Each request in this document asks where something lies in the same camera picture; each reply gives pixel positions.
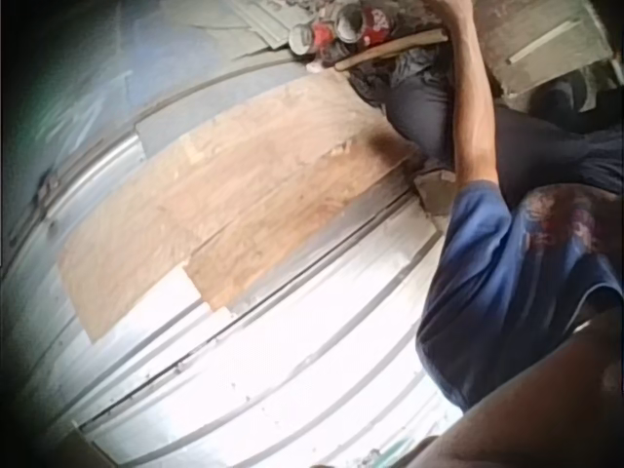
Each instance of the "wooden stick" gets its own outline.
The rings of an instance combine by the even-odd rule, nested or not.
[[[334,68],[337,71],[345,71],[364,61],[378,59],[384,56],[397,55],[401,52],[413,49],[414,47],[429,46],[431,44],[447,42],[448,39],[449,37],[447,36],[447,33],[442,29],[432,29],[430,31],[418,32],[416,34],[412,34],[411,36],[386,42],[385,44],[381,44],[377,47],[360,52],[353,57],[341,60],[334,65]]]

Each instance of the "plywood board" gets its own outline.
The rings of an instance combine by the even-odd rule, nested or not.
[[[411,152],[389,126],[356,136],[220,231],[186,272],[212,309],[227,305]]]
[[[280,186],[379,128],[389,131],[383,116],[328,70],[182,136],[109,196],[59,255],[89,337],[106,334],[167,272]]]

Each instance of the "leg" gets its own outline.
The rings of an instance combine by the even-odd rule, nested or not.
[[[386,115],[426,157],[452,169],[452,107],[449,87],[414,75],[390,91]],[[495,118],[500,187],[510,208],[533,188],[554,183],[585,183],[621,193],[621,158],[618,172],[612,150],[592,158],[596,144],[591,138],[506,107],[497,106]]]

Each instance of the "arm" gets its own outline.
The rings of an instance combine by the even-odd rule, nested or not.
[[[430,0],[450,32],[455,64],[453,136],[459,187],[474,180],[498,184],[494,106],[479,47],[471,0]]]

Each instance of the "corrugated metal sheet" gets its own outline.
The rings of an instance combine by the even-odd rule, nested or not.
[[[102,174],[140,164],[124,144]],[[128,467],[386,466],[458,417],[414,350],[443,239],[400,172],[228,309],[179,267],[91,343],[54,262],[35,260],[104,186],[86,182],[91,203],[54,245],[43,224],[3,284],[5,395],[44,453],[77,427]]]

